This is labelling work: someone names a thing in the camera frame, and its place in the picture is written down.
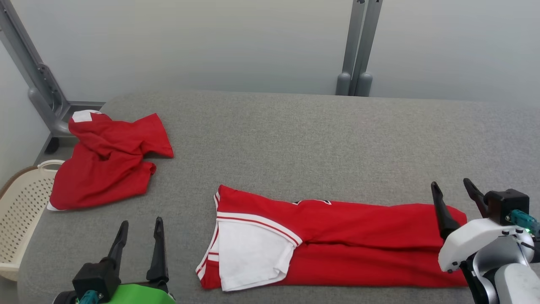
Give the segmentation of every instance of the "laundry basket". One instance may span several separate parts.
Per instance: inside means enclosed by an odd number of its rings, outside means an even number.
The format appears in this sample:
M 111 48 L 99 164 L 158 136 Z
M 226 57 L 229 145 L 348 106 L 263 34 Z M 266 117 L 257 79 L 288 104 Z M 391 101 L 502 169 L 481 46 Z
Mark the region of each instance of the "laundry basket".
M 56 170 L 51 160 L 28 167 L 0 189 L 0 276 L 17 281 L 19 266 L 41 213 L 49 203 Z

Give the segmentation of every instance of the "folded red shirt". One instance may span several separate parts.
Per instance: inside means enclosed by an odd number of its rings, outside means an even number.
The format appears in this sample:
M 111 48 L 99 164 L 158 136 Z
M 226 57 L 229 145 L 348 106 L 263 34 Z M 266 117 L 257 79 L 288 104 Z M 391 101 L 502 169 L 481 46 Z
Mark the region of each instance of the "folded red shirt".
M 80 111 L 70 119 L 69 130 L 80 142 L 56 173 L 51 210 L 95 207 L 144 194 L 156 165 L 143 156 L 174 155 L 157 114 L 131 123 Z

